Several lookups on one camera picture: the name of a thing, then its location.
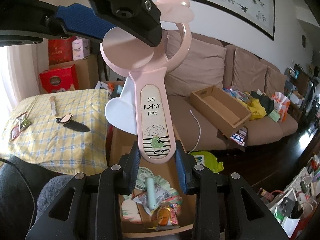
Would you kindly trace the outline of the mint green handheld fan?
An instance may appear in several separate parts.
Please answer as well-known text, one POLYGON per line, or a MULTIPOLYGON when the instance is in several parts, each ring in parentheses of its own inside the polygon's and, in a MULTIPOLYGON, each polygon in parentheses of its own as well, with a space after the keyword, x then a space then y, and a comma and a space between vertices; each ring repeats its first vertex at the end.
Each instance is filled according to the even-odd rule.
POLYGON ((148 194, 151 194, 151 191, 155 187, 155 176, 150 169, 146 167, 139 167, 135 189, 142 192, 148 191, 148 194))

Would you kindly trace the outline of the silver snack packet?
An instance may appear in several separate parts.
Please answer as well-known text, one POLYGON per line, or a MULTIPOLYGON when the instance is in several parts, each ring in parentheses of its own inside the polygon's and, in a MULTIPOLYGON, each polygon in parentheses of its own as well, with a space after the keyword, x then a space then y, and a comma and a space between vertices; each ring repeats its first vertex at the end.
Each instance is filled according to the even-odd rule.
POLYGON ((133 201, 142 204, 146 207, 152 207, 155 209, 161 202, 172 197, 172 194, 160 187, 159 185, 155 185, 154 189, 151 191, 151 194, 148 194, 148 191, 145 191, 133 198, 133 201))

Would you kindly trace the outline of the painted paper hand fan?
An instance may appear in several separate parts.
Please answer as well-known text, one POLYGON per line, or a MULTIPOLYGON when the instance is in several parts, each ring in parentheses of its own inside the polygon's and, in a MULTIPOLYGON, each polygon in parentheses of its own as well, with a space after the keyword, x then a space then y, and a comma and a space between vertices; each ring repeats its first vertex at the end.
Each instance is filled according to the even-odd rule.
POLYGON ((146 181, 149 178, 151 177, 147 177, 146 173, 139 174, 135 190, 141 190, 142 192, 139 194, 133 193, 129 196, 124 196, 124 201, 121 205, 123 218, 132 223, 142 223, 142 219, 138 211, 138 204, 142 205, 144 211, 151 216, 162 204, 173 204, 174 207, 177 207, 183 202, 178 191, 171 188, 167 180, 161 176, 155 176, 152 177, 155 194, 154 197, 151 197, 151 203, 155 204, 155 206, 149 206, 148 189, 146 184, 146 181))

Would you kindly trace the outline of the pink handheld fan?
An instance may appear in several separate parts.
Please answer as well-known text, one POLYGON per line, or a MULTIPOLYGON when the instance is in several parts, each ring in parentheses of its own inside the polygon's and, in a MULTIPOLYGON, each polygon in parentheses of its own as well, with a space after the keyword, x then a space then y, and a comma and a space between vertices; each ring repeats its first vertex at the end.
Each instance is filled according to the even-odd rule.
POLYGON ((186 58, 191 45, 189 22, 194 19, 189 0, 157 0, 162 22, 174 23, 181 35, 178 51, 168 58, 164 44, 151 47, 114 27, 100 45, 104 61, 135 86, 137 138, 140 155, 153 164, 166 163, 176 151, 176 142, 164 77, 186 58))

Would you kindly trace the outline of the orange yellow chip bag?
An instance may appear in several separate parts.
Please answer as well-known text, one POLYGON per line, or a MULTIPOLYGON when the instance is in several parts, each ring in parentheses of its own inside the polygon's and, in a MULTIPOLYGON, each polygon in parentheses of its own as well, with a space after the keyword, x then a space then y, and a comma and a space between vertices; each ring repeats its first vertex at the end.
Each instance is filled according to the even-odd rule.
POLYGON ((151 215, 150 229, 164 231, 180 227, 178 215, 181 213, 179 204, 163 204, 151 215))

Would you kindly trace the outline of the white heart-shaped pad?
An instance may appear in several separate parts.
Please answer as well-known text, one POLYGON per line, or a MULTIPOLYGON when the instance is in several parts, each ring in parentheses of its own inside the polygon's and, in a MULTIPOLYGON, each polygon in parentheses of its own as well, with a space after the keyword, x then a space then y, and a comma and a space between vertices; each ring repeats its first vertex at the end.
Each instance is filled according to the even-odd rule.
POLYGON ((112 126, 137 135, 135 86, 130 77, 126 78, 120 96, 106 104, 105 117, 112 126))

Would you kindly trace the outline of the patterned folding fan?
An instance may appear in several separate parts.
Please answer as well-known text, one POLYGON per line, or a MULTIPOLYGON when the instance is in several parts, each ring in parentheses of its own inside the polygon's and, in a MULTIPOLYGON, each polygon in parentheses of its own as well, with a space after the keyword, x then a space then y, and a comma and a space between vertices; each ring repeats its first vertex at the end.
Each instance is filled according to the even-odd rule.
POLYGON ((52 110, 52 115, 57 116, 57 109, 54 96, 50 97, 50 106, 52 110))

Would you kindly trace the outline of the green pea snack packet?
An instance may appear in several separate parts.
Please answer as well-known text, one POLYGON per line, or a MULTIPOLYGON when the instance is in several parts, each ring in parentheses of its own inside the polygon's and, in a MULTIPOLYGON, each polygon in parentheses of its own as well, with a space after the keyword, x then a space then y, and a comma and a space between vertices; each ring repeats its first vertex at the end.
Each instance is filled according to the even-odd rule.
POLYGON ((20 132, 24 131, 32 124, 32 122, 28 119, 28 112, 27 111, 20 114, 18 117, 16 117, 16 121, 18 123, 18 127, 19 127, 20 132))

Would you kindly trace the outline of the red snack packet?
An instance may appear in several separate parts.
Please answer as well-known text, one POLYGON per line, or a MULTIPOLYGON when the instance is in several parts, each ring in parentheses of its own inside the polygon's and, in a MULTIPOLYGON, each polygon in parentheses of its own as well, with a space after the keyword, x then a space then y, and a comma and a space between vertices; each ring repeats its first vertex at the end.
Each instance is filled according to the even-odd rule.
POLYGON ((15 140, 20 135, 20 125, 14 126, 10 133, 10 140, 15 140))

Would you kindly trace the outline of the brown wooden folding fan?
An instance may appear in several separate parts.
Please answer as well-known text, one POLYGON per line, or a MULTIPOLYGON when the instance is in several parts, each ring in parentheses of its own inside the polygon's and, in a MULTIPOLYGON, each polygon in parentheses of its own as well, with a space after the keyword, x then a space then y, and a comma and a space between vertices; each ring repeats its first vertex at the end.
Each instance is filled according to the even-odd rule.
POLYGON ((143 207, 142 204, 138 204, 137 203, 136 205, 137 205, 137 208, 138 208, 138 211, 139 211, 139 215, 140 215, 143 227, 145 229, 152 228, 153 224, 152 224, 151 216, 146 213, 146 211, 144 210, 144 207, 143 207))

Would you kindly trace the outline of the green cartoon lunchbox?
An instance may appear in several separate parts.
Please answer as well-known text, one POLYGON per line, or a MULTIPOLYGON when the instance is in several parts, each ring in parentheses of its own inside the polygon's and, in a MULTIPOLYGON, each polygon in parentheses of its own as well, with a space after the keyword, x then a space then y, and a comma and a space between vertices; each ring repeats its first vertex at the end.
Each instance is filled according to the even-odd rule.
POLYGON ((198 164, 209 168, 214 173, 219 173, 224 169, 223 162, 218 162, 217 157, 208 151, 193 152, 191 155, 198 164))

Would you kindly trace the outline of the large cardboard box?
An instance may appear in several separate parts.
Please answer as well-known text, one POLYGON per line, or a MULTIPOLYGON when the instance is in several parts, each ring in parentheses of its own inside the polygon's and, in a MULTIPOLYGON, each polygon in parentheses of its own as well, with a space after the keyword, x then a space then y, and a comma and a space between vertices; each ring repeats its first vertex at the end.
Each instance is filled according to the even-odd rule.
POLYGON ((175 159, 152 164, 141 159, 129 195, 119 196, 121 229, 127 239, 189 239, 195 196, 180 189, 175 159))

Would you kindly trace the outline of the pink tissue box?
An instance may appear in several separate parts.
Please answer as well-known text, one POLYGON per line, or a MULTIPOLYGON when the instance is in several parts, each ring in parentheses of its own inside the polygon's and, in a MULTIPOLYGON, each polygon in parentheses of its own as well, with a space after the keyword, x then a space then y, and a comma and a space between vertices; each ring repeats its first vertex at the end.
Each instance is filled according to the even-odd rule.
POLYGON ((90 55, 90 42, 86 38, 77 38, 72 42, 73 60, 81 60, 90 55))

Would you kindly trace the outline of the red tea gift bag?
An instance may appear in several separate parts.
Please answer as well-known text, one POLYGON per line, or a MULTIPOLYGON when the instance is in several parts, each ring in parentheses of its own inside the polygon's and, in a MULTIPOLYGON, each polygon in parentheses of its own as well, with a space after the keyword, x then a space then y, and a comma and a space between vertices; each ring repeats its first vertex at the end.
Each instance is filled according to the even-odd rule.
POLYGON ((48 40, 48 60, 50 66, 73 60, 72 42, 74 40, 76 40, 76 36, 72 36, 66 40, 48 40))

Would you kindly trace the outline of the cardboard tray on sofa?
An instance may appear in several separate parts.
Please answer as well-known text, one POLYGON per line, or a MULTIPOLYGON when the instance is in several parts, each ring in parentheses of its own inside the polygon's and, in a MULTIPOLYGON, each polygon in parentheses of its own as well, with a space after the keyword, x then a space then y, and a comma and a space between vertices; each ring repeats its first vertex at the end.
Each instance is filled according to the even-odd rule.
POLYGON ((251 116, 251 112, 238 99, 216 86, 191 92, 190 101, 198 112, 228 138, 244 127, 251 116))

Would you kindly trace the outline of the red chocolate gift box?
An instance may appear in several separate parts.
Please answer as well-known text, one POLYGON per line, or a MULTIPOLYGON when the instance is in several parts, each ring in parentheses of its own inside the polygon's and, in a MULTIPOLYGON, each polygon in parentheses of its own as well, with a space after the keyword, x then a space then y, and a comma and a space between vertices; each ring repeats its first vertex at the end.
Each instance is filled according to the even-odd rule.
POLYGON ((40 83, 46 93, 58 93, 79 89, 75 65, 46 70, 39 74, 40 83))

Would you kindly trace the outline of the wooden foot-shaped tag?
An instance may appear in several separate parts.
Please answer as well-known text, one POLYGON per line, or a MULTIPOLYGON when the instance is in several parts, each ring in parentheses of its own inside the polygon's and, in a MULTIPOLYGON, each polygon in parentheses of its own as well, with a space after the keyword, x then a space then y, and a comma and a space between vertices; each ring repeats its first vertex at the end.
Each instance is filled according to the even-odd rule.
POLYGON ((72 115, 71 113, 69 113, 69 114, 63 116, 63 117, 61 118, 60 122, 63 123, 63 124, 67 124, 67 123, 69 123, 69 122, 71 121, 72 116, 73 116, 73 115, 72 115))

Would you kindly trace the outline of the brown sofa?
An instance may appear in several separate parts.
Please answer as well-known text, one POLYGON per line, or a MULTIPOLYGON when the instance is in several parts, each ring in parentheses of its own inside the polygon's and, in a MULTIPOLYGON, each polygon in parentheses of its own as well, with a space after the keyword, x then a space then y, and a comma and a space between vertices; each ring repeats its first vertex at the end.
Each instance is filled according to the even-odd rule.
POLYGON ((289 104, 282 99, 286 81, 285 75, 281 74, 276 66, 258 58, 249 51, 232 44, 223 45, 223 47, 227 49, 227 52, 221 89, 247 107, 251 116, 244 127, 228 138, 192 106, 190 96, 168 95, 172 122, 186 150, 210 151, 234 148, 236 147, 235 137, 237 135, 245 145, 264 145, 295 133, 298 124, 287 113, 289 104), (236 48, 267 65, 263 92, 261 90, 242 92, 232 86, 233 59, 236 48))

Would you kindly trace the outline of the yellow plaid tablecloth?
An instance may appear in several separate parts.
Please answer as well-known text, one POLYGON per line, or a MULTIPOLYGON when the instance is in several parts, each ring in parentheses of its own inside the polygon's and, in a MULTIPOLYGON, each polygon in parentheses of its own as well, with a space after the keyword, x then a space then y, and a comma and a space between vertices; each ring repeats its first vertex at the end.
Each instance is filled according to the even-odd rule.
POLYGON ((77 132, 55 122, 50 107, 50 94, 32 96, 21 101, 4 118, 1 126, 1 157, 16 156, 48 170, 93 175, 107 168, 107 120, 104 115, 108 92, 104 89, 75 90, 52 94, 59 116, 71 113, 72 119, 90 128, 90 132, 77 132), (28 112, 32 124, 10 140, 17 126, 16 117, 28 112))

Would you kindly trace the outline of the beige sofa pillow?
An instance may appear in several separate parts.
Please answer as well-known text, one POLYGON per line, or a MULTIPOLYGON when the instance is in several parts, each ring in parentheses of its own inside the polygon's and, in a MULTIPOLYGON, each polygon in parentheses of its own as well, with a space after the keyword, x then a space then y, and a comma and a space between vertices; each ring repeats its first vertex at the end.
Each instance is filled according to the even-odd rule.
POLYGON ((267 65, 236 48, 233 59, 232 86, 242 92, 251 92, 265 88, 267 65))
POLYGON ((193 33, 185 60, 165 76, 167 94, 188 97, 212 85, 222 88, 226 52, 220 41, 193 33))

